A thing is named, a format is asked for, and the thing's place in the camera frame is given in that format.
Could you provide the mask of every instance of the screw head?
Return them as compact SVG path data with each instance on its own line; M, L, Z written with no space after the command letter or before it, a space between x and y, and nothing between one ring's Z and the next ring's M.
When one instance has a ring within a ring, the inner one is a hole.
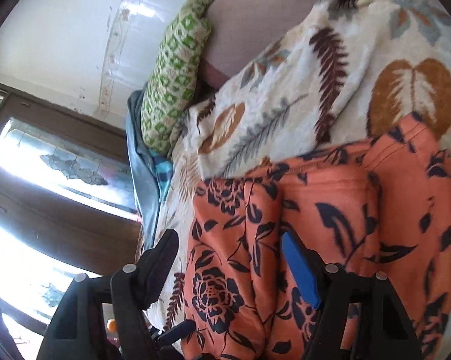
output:
M325 270L330 274L336 274L339 271L339 268L335 264L327 264Z
M137 267L135 266L135 264L127 264L126 266L124 266L124 268L122 268L122 270L123 270L126 274L131 274L133 271L135 271L135 269L137 269Z
M376 278L382 281L387 280L387 274L385 272L379 271L376 273Z
M86 278L88 278L87 274L81 272L81 273L79 273L78 275L76 275L76 277L74 278L74 280L75 280L77 283L80 283L80 282L83 282Z

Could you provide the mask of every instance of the wooden door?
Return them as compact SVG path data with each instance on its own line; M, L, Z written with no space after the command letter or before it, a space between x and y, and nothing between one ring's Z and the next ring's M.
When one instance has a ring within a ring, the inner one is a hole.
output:
M7 95L0 105L0 138L11 120L20 121L35 131L128 164L123 132L10 88L2 89ZM75 202L2 166L0 227L48 256L100 275L133 263L140 233L137 221Z

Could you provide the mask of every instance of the orange floral cloth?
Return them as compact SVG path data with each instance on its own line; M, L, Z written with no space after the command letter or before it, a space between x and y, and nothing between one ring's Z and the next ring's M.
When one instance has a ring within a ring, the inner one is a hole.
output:
M418 114L378 139L205 180L194 207L184 298L197 329L182 341L186 359L301 357L316 314L280 253L289 228L325 263L386 272L433 358L451 310L451 157ZM357 313L350 305L344 349Z

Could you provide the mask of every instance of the blue fabric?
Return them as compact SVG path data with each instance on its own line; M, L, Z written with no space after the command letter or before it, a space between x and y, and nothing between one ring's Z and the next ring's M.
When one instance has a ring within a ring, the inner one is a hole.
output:
M164 165L162 161L151 155L145 146L140 130L140 111L142 108L143 91L135 91L127 101L127 119L125 132L127 134L127 149L130 169L134 183L134 193L137 209L142 216L142 232L144 245L142 250L154 246L157 218L159 217L161 195L166 195L165 188L160 189L157 181L156 163L159 167L161 184L164 184Z
M159 189L161 195L159 197L159 202L162 203L167 197L167 192L169 192L170 182L172 180L173 174L173 164L155 150L149 149L149 153L152 156L155 164L155 176L157 178L157 183L159 184Z
M290 237L289 233L282 236L282 254L289 264L292 276L296 281L302 299L314 309L320 305L320 296L317 290L317 280L309 268L305 257Z

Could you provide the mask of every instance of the bedsheet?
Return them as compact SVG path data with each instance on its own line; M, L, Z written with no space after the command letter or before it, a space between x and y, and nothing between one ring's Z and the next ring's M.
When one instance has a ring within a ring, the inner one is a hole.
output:
M316 147L380 136L411 111L421 114L442 149L451 150L451 18L440 2L318 2L177 126L174 176L155 242L174 228L179 254L149 320L167 329L184 317L192 198L200 180L243 176ZM441 155L429 159L428 171L448 177L438 166ZM232 196L223 198L224 207L233 207ZM421 222L425 231L433 210L431 200ZM450 350L451 315L436 358Z

